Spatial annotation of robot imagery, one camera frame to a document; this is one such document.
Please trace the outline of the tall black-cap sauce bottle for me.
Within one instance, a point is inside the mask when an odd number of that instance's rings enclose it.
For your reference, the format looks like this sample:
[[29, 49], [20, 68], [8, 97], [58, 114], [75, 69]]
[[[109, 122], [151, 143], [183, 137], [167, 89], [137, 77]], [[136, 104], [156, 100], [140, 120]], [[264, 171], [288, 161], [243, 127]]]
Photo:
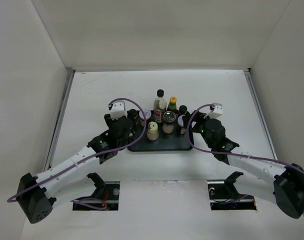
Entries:
[[157, 97], [153, 103], [153, 119], [156, 123], [162, 123], [163, 115], [167, 108], [167, 102], [164, 98], [164, 91], [162, 89], [158, 89], [156, 95]]

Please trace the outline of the small dark pepper bottle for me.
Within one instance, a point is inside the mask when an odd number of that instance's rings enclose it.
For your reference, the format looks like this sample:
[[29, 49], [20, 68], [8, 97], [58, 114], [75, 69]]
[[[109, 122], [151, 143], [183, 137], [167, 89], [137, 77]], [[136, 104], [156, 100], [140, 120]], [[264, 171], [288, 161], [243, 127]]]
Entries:
[[135, 126], [137, 126], [138, 123], [139, 123], [139, 116], [138, 116], [137, 110], [135, 110], [135, 109], [130, 109], [127, 113], [128, 113], [128, 117], [129, 117], [131, 120], [133, 120], [133, 124], [134, 124]]

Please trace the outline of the yellow-cap white powder jar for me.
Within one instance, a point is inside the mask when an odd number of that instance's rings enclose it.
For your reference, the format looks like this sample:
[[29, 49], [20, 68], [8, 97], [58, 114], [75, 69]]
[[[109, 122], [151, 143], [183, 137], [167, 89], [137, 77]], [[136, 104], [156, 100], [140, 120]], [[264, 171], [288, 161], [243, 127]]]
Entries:
[[147, 138], [150, 141], [156, 141], [159, 137], [159, 129], [158, 129], [158, 124], [154, 121], [151, 121], [148, 125], [147, 125]]

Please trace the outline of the small black-cap spice bottle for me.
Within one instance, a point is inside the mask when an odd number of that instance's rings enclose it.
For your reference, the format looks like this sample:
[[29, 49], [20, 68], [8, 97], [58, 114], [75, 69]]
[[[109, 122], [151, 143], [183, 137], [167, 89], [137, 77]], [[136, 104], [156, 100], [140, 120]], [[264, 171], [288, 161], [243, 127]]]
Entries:
[[180, 105], [178, 109], [178, 114], [180, 116], [185, 116], [188, 112], [187, 106], [186, 105]]

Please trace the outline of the red-label lid brown jar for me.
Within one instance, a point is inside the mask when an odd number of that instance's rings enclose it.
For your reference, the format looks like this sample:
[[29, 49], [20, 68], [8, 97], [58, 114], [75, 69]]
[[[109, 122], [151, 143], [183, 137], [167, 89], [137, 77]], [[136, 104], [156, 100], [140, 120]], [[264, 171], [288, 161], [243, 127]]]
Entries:
[[143, 109], [143, 111], [138, 112], [139, 122], [142, 127], [149, 124], [151, 121], [152, 112], [148, 109]]

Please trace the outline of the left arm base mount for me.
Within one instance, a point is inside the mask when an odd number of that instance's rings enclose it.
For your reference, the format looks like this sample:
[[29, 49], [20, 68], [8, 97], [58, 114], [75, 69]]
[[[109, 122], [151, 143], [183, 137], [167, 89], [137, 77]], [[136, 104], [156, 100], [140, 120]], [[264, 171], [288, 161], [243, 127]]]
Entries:
[[72, 203], [73, 211], [118, 211], [120, 181], [104, 181], [97, 173], [89, 173], [87, 178], [95, 187], [91, 195], [79, 197]]

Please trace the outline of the yellow-cap red sauce bottle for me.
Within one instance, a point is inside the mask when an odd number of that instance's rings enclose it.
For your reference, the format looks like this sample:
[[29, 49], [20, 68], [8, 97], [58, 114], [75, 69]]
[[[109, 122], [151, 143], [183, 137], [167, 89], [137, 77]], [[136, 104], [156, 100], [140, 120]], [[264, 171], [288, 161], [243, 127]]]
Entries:
[[177, 98], [175, 96], [171, 96], [169, 99], [169, 104], [167, 106], [167, 111], [171, 111], [175, 114], [178, 113], [177, 110]]

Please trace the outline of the silver-lid white powder jar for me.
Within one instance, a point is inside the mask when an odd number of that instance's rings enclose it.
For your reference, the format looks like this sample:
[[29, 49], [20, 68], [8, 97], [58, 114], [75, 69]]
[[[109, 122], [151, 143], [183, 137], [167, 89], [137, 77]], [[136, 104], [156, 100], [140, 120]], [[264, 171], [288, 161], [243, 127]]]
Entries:
[[166, 134], [171, 134], [174, 131], [174, 123], [177, 119], [177, 115], [172, 111], [166, 111], [163, 115], [162, 130]]

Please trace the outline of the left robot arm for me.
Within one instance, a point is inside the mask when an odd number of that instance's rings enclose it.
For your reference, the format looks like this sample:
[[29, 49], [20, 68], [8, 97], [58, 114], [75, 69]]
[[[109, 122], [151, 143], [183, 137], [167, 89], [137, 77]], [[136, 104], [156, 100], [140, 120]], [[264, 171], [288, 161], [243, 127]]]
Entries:
[[105, 121], [108, 129], [74, 156], [47, 171], [20, 178], [15, 200], [31, 224], [44, 220], [65, 202], [87, 197], [97, 200], [104, 195], [106, 183], [98, 174], [99, 166], [136, 140], [140, 124], [135, 109], [118, 119], [107, 114]]

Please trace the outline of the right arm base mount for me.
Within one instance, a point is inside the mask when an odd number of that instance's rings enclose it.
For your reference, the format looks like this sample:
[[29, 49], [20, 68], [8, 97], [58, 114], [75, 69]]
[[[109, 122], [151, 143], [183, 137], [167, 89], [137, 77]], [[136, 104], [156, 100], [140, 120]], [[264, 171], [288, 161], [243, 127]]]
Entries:
[[212, 211], [257, 210], [255, 198], [251, 195], [238, 193], [234, 186], [236, 180], [243, 175], [243, 173], [236, 171], [226, 179], [210, 180], [207, 182]]

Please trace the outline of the red-label lid spice jar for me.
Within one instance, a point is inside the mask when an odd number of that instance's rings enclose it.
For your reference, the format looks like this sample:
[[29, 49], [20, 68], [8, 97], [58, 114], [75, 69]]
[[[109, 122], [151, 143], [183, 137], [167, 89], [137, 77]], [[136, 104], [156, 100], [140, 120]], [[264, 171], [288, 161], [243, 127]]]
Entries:
[[187, 133], [187, 124], [189, 121], [189, 116], [180, 115], [177, 119], [177, 132], [180, 135], [185, 135]]

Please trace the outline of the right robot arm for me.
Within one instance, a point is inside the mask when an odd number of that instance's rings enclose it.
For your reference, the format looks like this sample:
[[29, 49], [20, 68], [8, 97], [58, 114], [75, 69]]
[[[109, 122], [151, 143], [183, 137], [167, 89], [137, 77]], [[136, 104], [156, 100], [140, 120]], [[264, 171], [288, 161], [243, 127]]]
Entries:
[[278, 206], [287, 216], [298, 219], [304, 213], [304, 170], [280, 160], [251, 155], [226, 137], [221, 121], [195, 110], [186, 115], [187, 133], [198, 133], [208, 153], [218, 161], [239, 168], [225, 179], [224, 192], [230, 198], [239, 194], [259, 197]]

